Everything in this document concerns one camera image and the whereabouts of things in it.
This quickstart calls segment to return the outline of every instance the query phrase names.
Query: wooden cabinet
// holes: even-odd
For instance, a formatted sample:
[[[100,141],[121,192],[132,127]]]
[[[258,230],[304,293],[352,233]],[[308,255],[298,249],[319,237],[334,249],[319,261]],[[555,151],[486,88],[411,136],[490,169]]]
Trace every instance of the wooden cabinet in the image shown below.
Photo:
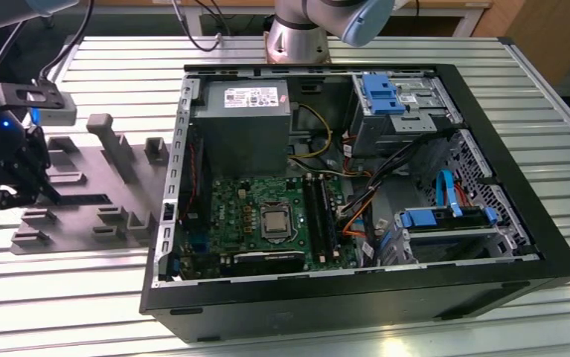
[[[472,36],[507,36],[550,84],[570,71],[570,0],[494,0]]]

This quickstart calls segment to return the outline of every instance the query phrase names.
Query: yellow cable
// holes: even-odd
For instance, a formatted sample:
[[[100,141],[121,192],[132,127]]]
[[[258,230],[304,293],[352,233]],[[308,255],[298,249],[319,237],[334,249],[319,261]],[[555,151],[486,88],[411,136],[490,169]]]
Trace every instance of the yellow cable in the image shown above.
[[[307,104],[299,104],[299,106],[306,108],[316,116],[318,120],[320,120],[320,122],[323,123],[324,128],[327,130],[327,143],[324,144],[323,148],[316,152],[311,152],[308,154],[290,155],[290,158],[312,158],[314,156],[318,156],[323,152],[326,152],[328,147],[331,146],[331,129],[328,127],[327,121],[324,120],[323,116],[318,114],[318,112],[312,109],[311,106],[308,106]]]

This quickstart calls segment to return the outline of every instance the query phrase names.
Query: blue clip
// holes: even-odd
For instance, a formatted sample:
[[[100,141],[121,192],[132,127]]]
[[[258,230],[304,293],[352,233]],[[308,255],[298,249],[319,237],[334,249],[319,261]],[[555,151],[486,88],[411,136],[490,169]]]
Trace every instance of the blue clip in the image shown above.
[[[31,122],[33,123],[33,125],[40,125],[40,112],[39,112],[37,108],[29,109],[29,117],[31,117]]]
[[[459,204],[456,203],[455,182],[452,179],[452,173],[450,170],[446,170],[446,169],[443,169],[436,174],[436,180],[435,180],[435,200],[436,200],[438,206],[446,205],[444,190],[446,190],[447,205],[451,206],[451,209],[452,209],[452,216],[460,217],[463,214],[462,214],[462,209],[459,208]]]
[[[363,92],[374,114],[404,114],[406,107],[398,100],[398,88],[384,74],[363,74]]]
[[[415,227],[436,225],[435,215],[431,210],[410,210],[408,215],[411,216]]]
[[[402,227],[408,228],[412,226],[411,216],[407,213],[400,214]]]
[[[384,249],[386,244],[388,243],[390,240],[391,240],[391,231],[386,232],[384,239],[382,240],[382,243],[380,243],[380,251]]]
[[[496,222],[499,221],[499,217],[496,215],[496,212],[494,211],[492,207],[484,207],[483,213],[486,214],[487,221],[490,225],[496,225]]]

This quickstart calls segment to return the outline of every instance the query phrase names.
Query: ram slot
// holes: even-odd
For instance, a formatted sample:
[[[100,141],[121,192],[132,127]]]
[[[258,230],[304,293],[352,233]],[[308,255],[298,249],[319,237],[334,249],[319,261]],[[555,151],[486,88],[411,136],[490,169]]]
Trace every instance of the ram slot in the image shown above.
[[[318,211],[315,178],[311,174],[303,176],[303,200],[307,213],[307,227],[314,261],[326,262],[326,246],[323,241],[323,225]]]
[[[338,258],[338,237],[335,235],[334,214],[331,212],[331,202],[328,200],[327,182],[322,174],[314,181],[314,184],[316,186],[316,205],[320,216],[322,237],[327,259]]]

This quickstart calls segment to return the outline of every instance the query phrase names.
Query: power supply label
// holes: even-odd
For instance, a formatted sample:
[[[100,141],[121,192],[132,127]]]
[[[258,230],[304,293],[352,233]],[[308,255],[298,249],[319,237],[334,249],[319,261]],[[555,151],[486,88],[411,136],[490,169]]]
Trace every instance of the power supply label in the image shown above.
[[[226,90],[226,108],[278,106],[276,87],[230,88]]]

